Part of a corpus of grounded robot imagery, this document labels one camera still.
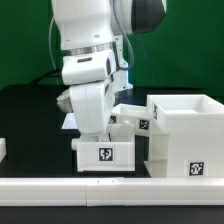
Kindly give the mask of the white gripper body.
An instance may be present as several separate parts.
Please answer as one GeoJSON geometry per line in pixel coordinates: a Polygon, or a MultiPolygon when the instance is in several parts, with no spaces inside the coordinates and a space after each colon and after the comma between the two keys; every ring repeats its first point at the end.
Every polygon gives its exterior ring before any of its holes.
{"type": "Polygon", "coordinates": [[[105,80],[73,85],[69,88],[69,94],[80,133],[105,133],[115,103],[112,82],[105,80]]]}

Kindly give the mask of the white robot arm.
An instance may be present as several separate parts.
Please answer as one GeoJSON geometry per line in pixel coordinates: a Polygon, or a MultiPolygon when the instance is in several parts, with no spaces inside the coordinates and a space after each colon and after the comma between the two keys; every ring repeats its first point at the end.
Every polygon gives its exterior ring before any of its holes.
{"type": "Polygon", "coordinates": [[[106,132],[114,105],[113,74],[121,69],[116,37],[150,33],[162,22],[166,0],[51,0],[63,58],[62,79],[84,135],[106,132]]]}

